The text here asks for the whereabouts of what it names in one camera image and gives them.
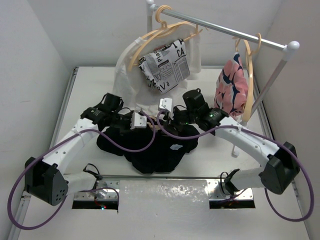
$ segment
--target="black t-shirt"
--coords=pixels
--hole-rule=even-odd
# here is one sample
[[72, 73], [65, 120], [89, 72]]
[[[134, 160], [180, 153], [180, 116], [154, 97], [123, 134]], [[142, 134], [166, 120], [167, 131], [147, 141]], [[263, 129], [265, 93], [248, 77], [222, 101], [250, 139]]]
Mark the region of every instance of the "black t-shirt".
[[[109, 127], [104, 132], [120, 146], [137, 150], [145, 147], [151, 140], [153, 131], [149, 127], [134, 129], [128, 133], [121, 134], [118, 128]], [[184, 125], [179, 132], [181, 137], [198, 135], [199, 132], [192, 125]], [[103, 136], [96, 141], [97, 146], [108, 153], [125, 158], [132, 163], [142, 174], [169, 173], [179, 164], [185, 153], [189, 153], [198, 145], [198, 139], [180, 140], [165, 135], [158, 131], [151, 146], [142, 152], [127, 152], [110, 143]]]

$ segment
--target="clothing tag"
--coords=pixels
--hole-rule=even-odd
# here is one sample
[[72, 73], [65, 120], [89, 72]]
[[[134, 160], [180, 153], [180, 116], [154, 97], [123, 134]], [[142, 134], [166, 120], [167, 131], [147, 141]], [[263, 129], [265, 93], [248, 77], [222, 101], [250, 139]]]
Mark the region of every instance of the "clothing tag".
[[185, 42], [182, 39], [154, 49], [139, 60], [149, 87], [165, 94], [190, 76]]
[[180, 148], [182, 148], [183, 146], [182, 145], [179, 145], [179, 144], [173, 144], [170, 149], [171, 150], [179, 150]]

